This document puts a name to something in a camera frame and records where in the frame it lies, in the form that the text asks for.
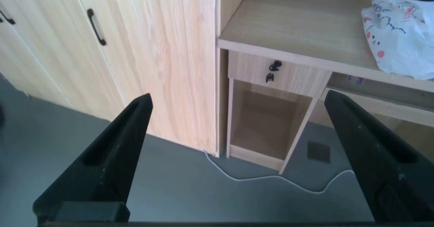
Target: black cabinet handle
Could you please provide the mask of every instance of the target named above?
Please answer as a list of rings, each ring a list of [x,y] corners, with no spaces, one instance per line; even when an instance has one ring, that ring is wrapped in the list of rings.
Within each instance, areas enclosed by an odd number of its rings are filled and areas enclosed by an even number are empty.
[[[282,66],[282,62],[281,61],[274,61],[273,64],[270,65],[269,70],[270,71],[279,71],[279,67]]]
[[[268,83],[269,81],[274,81],[274,75],[272,73],[267,74],[265,77],[265,83]]]
[[[87,17],[89,18],[90,24],[92,24],[92,28],[94,29],[96,38],[98,38],[98,41],[100,42],[101,45],[106,45],[107,44],[106,40],[101,39],[100,35],[98,35],[98,31],[96,31],[94,21],[92,20],[93,16],[94,16],[94,11],[92,9],[88,9],[87,10]]]
[[[3,11],[0,10],[0,14],[6,19],[6,21],[9,22],[9,24],[15,24],[15,21],[12,20],[11,18],[7,18],[6,15],[3,13]]]

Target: cabinet door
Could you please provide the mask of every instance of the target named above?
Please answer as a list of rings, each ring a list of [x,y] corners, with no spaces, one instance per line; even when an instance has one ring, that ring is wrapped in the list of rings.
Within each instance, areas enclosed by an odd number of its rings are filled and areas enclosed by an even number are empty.
[[[74,109],[105,119],[119,114],[125,104],[78,0],[0,2]]]
[[[150,93],[148,132],[216,152],[214,0],[81,0],[126,100]]]
[[[16,89],[71,108],[59,87],[7,22],[0,24],[0,72]]]

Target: white cable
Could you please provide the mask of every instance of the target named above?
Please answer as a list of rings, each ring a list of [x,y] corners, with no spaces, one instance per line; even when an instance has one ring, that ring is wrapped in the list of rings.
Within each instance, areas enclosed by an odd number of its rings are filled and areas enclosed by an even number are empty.
[[[306,188],[303,188],[302,186],[298,185],[297,183],[294,183],[294,182],[290,181],[289,179],[287,179],[287,178],[285,178],[285,177],[282,177],[282,176],[262,176],[262,177],[248,178],[248,179],[237,179],[237,178],[234,178],[234,177],[230,176],[229,174],[227,174],[225,171],[223,171],[223,169],[221,169],[220,166],[218,166],[215,162],[213,162],[213,160],[210,159],[210,156],[208,156],[208,153],[207,153],[206,151],[203,151],[203,152],[205,153],[206,158],[207,158],[207,159],[208,159],[208,160],[209,160],[209,161],[210,161],[214,166],[216,166],[216,168],[217,168],[218,170],[220,170],[220,172],[222,172],[222,173],[223,173],[226,177],[228,177],[229,179],[231,179],[231,180],[235,180],[236,182],[246,182],[246,181],[251,181],[251,180],[263,180],[263,179],[269,179],[269,178],[277,178],[277,179],[285,180],[286,182],[292,184],[293,186],[299,188],[300,190],[303,190],[303,191],[308,192],[308,193],[311,193],[311,194],[323,194],[323,193],[328,189],[328,187],[330,186],[330,184],[331,184],[335,179],[339,178],[339,176],[343,175],[344,173],[352,173],[352,174],[354,174],[354,171],[351,170],[351,169],[344,170],[344,171],[338,173],[336,176],[334,176],[334,177],[333,177],[333,178],[332,178],[332,179],[327,183],[327,186],[326,186],[323,190],[320,190],[320,191],[313,191],[313,190],[308,190],[308,189],[306,189]]]

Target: gray floor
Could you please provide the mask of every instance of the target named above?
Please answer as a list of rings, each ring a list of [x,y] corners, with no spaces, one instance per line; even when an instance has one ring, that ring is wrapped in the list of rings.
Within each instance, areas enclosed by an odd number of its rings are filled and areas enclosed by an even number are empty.
[[[16,91],[0,81],[5,127],[0,135],[0,226],[34,226],[33,201],[109,124]],[[307,159],[307,140],[332,146],[332,163]],[[232,176],[276,171],[239,159],[213,158]],[[333,130],[308,124],[285,177],[321,190],[349,163]],[[339,177],[321,195],[278,179],[234,182],[202,152],[147,136],[127,206],[130,221],[341,222],[372,221],[355,176]]]

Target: white plastic bag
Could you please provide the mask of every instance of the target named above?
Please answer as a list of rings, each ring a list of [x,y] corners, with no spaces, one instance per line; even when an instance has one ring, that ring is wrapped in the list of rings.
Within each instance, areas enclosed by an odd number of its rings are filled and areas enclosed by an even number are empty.
[[[434,2],[372,0],[361,15],[380,70],[434,78]]]

